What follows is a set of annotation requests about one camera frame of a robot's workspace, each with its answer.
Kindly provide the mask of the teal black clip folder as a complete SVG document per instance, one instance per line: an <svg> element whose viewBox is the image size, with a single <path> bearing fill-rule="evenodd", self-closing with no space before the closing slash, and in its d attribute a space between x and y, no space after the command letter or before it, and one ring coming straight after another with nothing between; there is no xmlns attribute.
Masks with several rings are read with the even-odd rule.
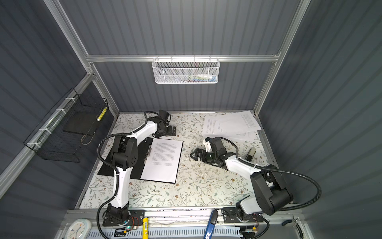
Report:
<svg viewBox="0 0 382 239"><path fill-rule="evenodd" d="M141 180L141 174L145 166L146 160L150 153L151 144L154 138L146 138L138 145L138 161L132 169L130 178Z"/></svg>

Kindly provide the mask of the paper sheet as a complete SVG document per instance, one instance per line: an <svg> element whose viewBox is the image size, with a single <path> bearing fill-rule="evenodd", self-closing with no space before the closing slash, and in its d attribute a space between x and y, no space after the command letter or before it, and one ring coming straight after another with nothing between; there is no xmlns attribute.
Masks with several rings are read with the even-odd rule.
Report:
<svg viewBox="0 0 382 239"><path fill-rule="evenodd" d="M176 183L182 149L181 140L153 139L140 179Z"/></svg>

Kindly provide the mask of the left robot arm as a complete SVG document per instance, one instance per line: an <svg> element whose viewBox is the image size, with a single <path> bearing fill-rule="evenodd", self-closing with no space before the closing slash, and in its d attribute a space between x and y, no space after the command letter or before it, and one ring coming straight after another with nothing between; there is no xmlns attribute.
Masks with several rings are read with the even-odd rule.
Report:
<svg viewBox="0 0 382 239"><path fill-rule="evenodd" d="M138 145L149 136L174 135L170 126L171 115L164 110L144 112L145 122L129 133L110 135L114 142L107 162L114 172L113 198L107 203L105 219L112 219L118 225L130 220L128 187L134 165L138 162Z"/></svg>

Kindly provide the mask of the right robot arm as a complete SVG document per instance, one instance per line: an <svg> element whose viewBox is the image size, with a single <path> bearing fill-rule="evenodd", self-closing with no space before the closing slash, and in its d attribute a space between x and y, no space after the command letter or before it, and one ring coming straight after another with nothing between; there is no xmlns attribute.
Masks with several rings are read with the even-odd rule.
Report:
<svg viewBox="0 0 382 239"><path fill-rule="evenodd" d="M271 216L293 201L282 174L273 171L277 169L274 165L261 168L242 159L237 145L223 137L207 137L203 145L205 149L195 149L190 158L237 173L251 181L254 195L236 204L238 219L246 220L249 215L263 213Z"/></svg>

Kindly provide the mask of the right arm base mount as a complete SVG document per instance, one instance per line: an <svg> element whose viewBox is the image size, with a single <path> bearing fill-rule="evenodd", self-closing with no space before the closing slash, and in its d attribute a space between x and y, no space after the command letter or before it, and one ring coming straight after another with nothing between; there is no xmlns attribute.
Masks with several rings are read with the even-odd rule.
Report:
<svg viewBox="0 0 382 239"><path fill-rule="evenodd" d="M224 222L226 224L230 223L262 223L264 220L260 218L258 215L245 214L241 209L235 207L224 207L221 209L221 213L223 215Z"/></svg>

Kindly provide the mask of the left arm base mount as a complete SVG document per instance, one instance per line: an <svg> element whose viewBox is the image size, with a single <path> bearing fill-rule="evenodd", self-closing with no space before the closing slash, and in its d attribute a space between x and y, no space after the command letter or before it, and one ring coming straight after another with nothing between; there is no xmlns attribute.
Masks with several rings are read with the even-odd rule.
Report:
<svg viewBox="0 0 382 239"><path fill-rule="evenodd" d="M102 226L142 226L144 217L145 210L125 210L124 212L106 210L102 215Z"/></svg>

